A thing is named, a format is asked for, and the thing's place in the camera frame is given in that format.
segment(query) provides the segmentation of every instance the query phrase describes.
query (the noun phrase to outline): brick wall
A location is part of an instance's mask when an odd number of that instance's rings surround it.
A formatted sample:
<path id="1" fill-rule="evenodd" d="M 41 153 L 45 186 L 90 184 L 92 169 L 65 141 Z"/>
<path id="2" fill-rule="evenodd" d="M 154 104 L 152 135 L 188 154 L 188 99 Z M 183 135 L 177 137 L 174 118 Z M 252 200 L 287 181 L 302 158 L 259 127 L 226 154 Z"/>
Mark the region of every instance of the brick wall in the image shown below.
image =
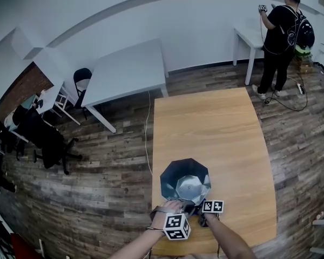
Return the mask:
<path id="1" fill-rule="evenodd" d="M 0 121 L 3 122 L 18 105 L 33 94 L 49 89 L 53 84 L 35 63 L 31 63 L 13 82 L 0 100 Z"/>

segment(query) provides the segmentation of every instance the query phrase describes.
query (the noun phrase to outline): black chair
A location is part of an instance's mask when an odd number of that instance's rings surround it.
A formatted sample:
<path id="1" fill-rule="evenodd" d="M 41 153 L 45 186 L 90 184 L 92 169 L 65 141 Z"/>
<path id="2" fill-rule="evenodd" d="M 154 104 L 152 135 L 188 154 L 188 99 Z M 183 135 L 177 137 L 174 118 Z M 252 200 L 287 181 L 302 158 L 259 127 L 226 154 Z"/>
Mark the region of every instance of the black chair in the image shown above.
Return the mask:
<path id="1" fill-rule="evenodd" d="M 88 68 L 82 68 L 77 70 L 74 75 L 73 75 L 73 81 L 75 82 L 75 86 L 77 89 L 77 94 L 78 94 L 78 100 L 75 104 L 75 108 L 82 109 L 84 113 L 85 120 L 87 120 L 86 115 L 85 115 L 85 108 L 82 107 L 82 102 L 85 96 L 86 89 L 80 90 L 77 86 L 77 84 L 82 81 L 82 80 L 87 80 L 91 79 L 92 73 Z"/>
<path id="2" fill-rule="evenodd" d="M 19 161 L 19 153 L 24 156 L 25 142 L 18 139 L 13 133 L 11 133 L 5 125 L 0 121 L 0 140 L 1 150 L 11 153 L 16 151 L 16 159 Z"/>
<path id="3" fill-rule="evenodd" d="M 19 122 L 17 133 L 26 137 L 29 141 L 34 143 L 38 148 L 42 149 L 42 156 L 37 155 L 34 151 L 34 162 L 38 158 L 43 159 L 43 165 L 46 169 L 54 165 L 60 165 L 59 161 L 62 160 L 64 173 L 69 172 L 66 170 L 66 157 L 82 159 L 81 155 L 73 155 L 68 153 L 73 143 L 78 139 L 73 138 L 70 143 L 64 143 L 64 137 L 56 130 L 56 128 L 48 125 L 38 114 L 35 108 L 31 108 L 22 116 Z"/>

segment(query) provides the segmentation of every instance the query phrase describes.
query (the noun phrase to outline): power strip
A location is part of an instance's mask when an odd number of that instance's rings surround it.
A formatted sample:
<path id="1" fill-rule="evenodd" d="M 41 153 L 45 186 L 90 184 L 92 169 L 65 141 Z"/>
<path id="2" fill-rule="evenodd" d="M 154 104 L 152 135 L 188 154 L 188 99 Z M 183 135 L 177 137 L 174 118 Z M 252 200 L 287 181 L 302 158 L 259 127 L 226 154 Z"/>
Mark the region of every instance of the power strip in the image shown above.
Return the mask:
<path id="1" fill-rule="evenodd" d="M 305 89 L 304 89 L 304 87 L 301 84 L 298 84 L 298 89 L 299 89 L 300 94 L 301 95 L 304 95 Z"/>

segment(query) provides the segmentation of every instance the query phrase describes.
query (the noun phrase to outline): sneaker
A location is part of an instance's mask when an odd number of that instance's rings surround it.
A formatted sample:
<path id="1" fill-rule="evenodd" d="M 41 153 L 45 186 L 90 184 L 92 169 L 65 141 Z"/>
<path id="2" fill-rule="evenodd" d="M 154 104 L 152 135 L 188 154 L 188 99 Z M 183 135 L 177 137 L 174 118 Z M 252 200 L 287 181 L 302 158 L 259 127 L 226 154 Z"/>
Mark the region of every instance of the sneaker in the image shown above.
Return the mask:
<path id="1" fill-rule="evenodd" d="M 275 95 L 276 95 L 277 97 L 280 97 L 280 96 L 281 96 L 281 91 L 276 90 L 276 89 L 275 89 L 275 85 L 276 85 L 276 84 L 271 84 L 270 88 L 271 88 L 272 91 L 275 92 Z"/>
<path id="2" fill-rule="evenodd" d="M 264 101 L 265 99 L 266 99 L 266 96 L 265 96 L 265 94 L 260 94 L 260 93 L 258 93 L 258 87 L 256 86 L 256 85 L 252 85 L 252 89 L 253 89 L 253 92 L 255 93 L 255 94 L 257 94 L 257 96 L 259 97 L 259 99 L 261 99 L 262 101 Z"/>

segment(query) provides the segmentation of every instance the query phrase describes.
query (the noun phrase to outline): black and white marker cube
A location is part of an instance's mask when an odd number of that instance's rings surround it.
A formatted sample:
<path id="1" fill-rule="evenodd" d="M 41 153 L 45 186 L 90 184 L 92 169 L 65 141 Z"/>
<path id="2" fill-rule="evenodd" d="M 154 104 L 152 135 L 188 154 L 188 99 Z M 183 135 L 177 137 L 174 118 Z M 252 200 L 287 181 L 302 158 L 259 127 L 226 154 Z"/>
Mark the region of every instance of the black and white marker cube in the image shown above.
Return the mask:
<path id="1" fill-rule="evenodd" d="M 188 224 L 184 213 L 182 214 L 167 214 L 163 231 L 167 238 L 171 241 L 186 240 L 191 233 L 191 227 Z"/>
<path id="2" fill-rule="evenodd" d="M 223 201 L 204 201 L 202 213 L 223 213 Z"/>

